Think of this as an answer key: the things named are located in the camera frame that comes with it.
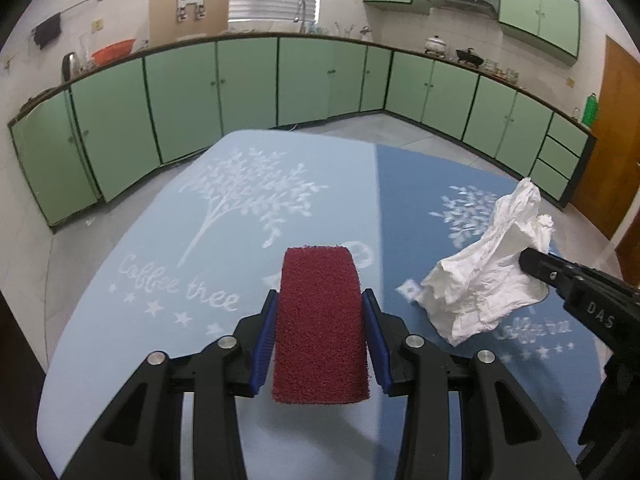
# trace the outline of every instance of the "countertop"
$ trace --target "countertop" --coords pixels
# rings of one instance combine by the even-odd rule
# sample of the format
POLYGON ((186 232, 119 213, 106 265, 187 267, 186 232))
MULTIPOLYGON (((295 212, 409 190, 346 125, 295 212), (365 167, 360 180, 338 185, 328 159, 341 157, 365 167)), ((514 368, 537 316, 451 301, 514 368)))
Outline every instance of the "countertop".
POLYGON ((93 69, 93 70, 91 70, 89 72, 84 72, 81 75, 79 75, 78 77, 72 79, 71 81, 68 81, 66 83, 62 83, 59 86, 52 87, 52 88, 49 88, 49 89, 41 92, 36 97, 34 97, 34 98, 30 99, 29 101, 27 101, 27 103, 26 103, 27 106, 23 105, 21 107, 20 112, 13 119, 11 119, 9 121, 8 126, 11 127, 13 124, 15 124, 17 121, 19 121, 25 115, 27 115, 31 110, 33 110, 38 104, 40 104, 43 101, 46 101, 46 99, 49 99, 53 95, 65 90, 65 89, 68 89, 73 83, 76 83, 77 81, 80 81, 81 79, 84 79, 85 77, 88 77, 88 76, 93 75, 95 73, 101 72, 102 70, 106 70, 106 69, 108 69, 110 67, 119 65, 119 64, 127 62, 127 61, 131 61, 133 59, 139 59, 141 57, 150 56, 151 54, 155 54, 157 52, 162 52, 164 50, 170 50, 172 48, 179 48, 179 47, 182 47, 182 46, 189 46, 189 45, 192 45, 192 44, 199 44, 199 43, 209 43, 211 41, 238 40, 238 39, 241 39, 241 38, 317 38, 317 39, 320 39, 320 40, 347 41, 349 43, 359 43, 359 44, 363 44, 363 45, 377 46, 377 47, 380 47, 380 48, 388 48, 389 50, 393 50, 395 52, 404 52, 406 54, 412 54, 413 56, 421 56, 421 57, 426 57, 428 59, 434 59, 434 60, 442 62, 442 63, 447 63, 447 64, 450 64, 450 65, 457 66, 459 68, 463 68, 464 70, 469 70, 470 72, 478 73, 478 74, 480 74, 480 75, 482 75, 482 76, 484 76, 486 78, 493 79, 494 81, 497 81, 498 83, 501 83, 501 84, 503 84, 505 86, 513 88, 514 90, 517 90, 518 92, 520 92, 520 93, 522 93, 524 95, 527 95, 527 96, 531 97, 532 99, 535 99, 539 103, 545 105, 546 107, 550 108, 556 114, 558 114, 558 115, 564 117, 565 119, 569 120, 575 126, 578 126, 581 130, 583 130, 589 136, 593 136, 593 134, 591 133, 591 129, 589 127, 587 127, 584 124, 576 121, 574 118, 572 118, 568 114, 564 113, 559 108, 553 106, 552 104, 549 104, 548 102, 546 102, 545 100, 541 99, 537 95, 532 94, 531 92, 529 92, 529 91, 527 91, 527 90, 525 90, 523 88, 520 88, 517 85, 509 83, 508 81, 505 81, 504 79, 502 79, 500 77, 488 74, 487 72, 484 72, 483 70, 472 68, 472 67, 469 67, 469 66, 463 66, 463 65, 460 65, 459 63, 456 63, 455 61, 452 61, 452 60, 449 60, 449 59, 441 59, 441 58, 439 58, 437 56, 430 56, 429 54, 423 54, 421 52, 415 52, 413 50, 404 50, 402 48, 394 48, 394 47, 386 46, 384 44, 374 43, 372 41, 362 41, 362 40, 356 40, 356 39, 353 39, 353 38, 341 38, 339 36, 325 36, 325 35, 321 35, 321 34, 299 34, 299 33, 296 33, 296 32, 240 32, 240 33, 224 32, 224 33, 216 35, 216 36, 207 36, 206 38, 194 38, 192 40, 175 41, 173 43, 167 43, 167 44, 164 44, 164 45, 161 45, 161 46, 156 46, 156 47, 153 47, 153 48, 142 48, 140 50, 137 50, 137 51, 133 52, 132 54, 129 54, 128 56, 121 57, 119 59, 115 59, 115 60, 113 60, 113 61, 111 61, 109 63, 106 63, 104 65, 96 67, 95 69, 93 69))

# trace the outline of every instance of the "table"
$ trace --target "table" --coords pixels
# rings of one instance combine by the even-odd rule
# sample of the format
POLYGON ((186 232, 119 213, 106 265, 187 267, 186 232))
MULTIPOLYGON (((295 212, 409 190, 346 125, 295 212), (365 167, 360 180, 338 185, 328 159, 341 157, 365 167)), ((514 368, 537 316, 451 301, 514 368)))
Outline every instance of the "table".
MULTIPOLYGON (((273 130, 223 137, 158 194, 69 320, 38 414, 54 471, 62 474, 147 354, 199 352, 233 332, 279 287, 285 250, 304 245, 348 247, 361 288, 440 348, 465 356, 491 349, 577 456, 600 368, 593 336, 554 291, 455 349, 404 296, 439 259, 477 240, 495 200, 514 188, 502 176, 355 140, 273 130)), ((404 398, 384 397, 373 378, 370 399, 349 406, 280 405, 270 390, 271 373, 259 396, 238 399, 250 479, 394 477, 404 398)), ((456 478, 455 405, 450 413, 456 478)))

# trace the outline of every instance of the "wall outlet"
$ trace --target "wall outlet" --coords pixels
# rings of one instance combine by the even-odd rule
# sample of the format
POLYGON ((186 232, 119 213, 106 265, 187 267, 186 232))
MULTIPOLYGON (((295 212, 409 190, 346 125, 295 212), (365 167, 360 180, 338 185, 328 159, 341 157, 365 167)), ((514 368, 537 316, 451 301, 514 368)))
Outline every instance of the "wall outlet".
POLYGON ((91 32, 98 32, 104 28, 104 19, 99 18, 91 22, 91 32))

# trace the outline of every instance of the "white cloth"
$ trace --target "white cloth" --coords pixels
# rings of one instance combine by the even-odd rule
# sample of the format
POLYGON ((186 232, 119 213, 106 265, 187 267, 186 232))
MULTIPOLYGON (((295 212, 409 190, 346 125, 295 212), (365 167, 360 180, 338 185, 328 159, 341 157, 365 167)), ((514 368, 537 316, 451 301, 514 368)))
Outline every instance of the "white cloth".
POLYGON ((513 310, 546 298, 546 283, 518 264, 527 247, 548 253, 554 223, 551 216, 538 215, 539 205, 540 190, 523 178, 513 193, 496 201, 484 235, 440 260, 422 280, 416 301, 450 344, 493 330, 513 310))

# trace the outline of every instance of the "orange bowl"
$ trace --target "orange bowl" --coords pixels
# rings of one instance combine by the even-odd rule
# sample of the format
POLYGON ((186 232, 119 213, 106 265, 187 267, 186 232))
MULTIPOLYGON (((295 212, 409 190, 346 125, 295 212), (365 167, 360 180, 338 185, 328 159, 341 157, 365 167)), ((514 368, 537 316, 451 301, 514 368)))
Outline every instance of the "orange bowl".
POLYGON ((131 49, 136 40, 125 40, 113 43, 105 48, 101 48, 94 52, 92 56, 96 65, 101 66, 107 64, 110 61, 118 59, 119 57, 128 56, 131 54, 131 49))

